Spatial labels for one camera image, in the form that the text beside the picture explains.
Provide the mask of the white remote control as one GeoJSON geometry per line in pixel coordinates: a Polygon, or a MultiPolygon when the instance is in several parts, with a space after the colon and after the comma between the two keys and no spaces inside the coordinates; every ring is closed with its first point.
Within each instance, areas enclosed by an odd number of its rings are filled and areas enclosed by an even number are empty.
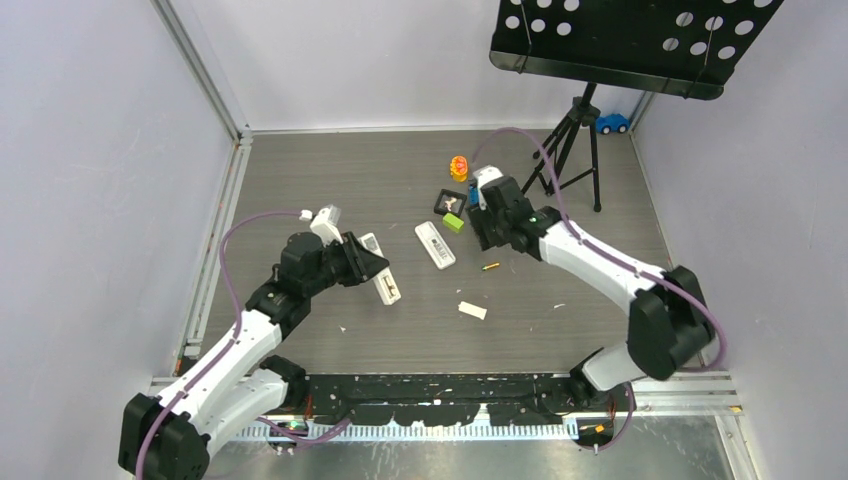
{"type": "MultiPolygon", "coordinates": [[[[383,252],[374,233],[367,233],[358,238],[360,243],[370,252],[383,257],[383,252]]],[[[373,278],[373,283],[382,303],[391,306],[401,298],[401,292],[389,267],[384,268],[373,278]]]]}
{"type": "Polygon", "coordinates": [[[456,263],[456,256],[431,221],[417,225],[414,232],[438,270],[456,263]]]}

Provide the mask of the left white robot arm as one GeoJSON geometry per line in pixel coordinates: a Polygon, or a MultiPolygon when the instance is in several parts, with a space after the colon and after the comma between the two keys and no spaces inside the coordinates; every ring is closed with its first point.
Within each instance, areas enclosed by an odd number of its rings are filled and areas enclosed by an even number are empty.
{"type": "Polygon", "coordinates": [[[221,448],[262,414],[298,412],[307,398],[305,370],[275,349],[311,312],[315,296],[367,283],[389,265],[350,232],[330,243],[314,233],[292,235],[230,331],[159,393],[127,403],[119,466],[138,479],[201,479],[221,448]]]}

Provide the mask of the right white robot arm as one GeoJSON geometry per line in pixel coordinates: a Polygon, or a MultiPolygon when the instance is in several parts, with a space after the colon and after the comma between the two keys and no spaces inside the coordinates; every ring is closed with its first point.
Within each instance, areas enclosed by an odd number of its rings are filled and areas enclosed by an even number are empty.
{"type": "Polygon", "coordinates": [[[565,270],[617,305],[627,317],[625,340],[593,352],[575,366],[571,397],[596,410],[611,389],[648,377],[666,380],[680,371],[718,334],[696,275],[622,254],[567,220],[555,208],[536,209],[517,181],[496,167],[474,174],[477,204],[468,210],[483,250],[510,246],[565,270]]]}

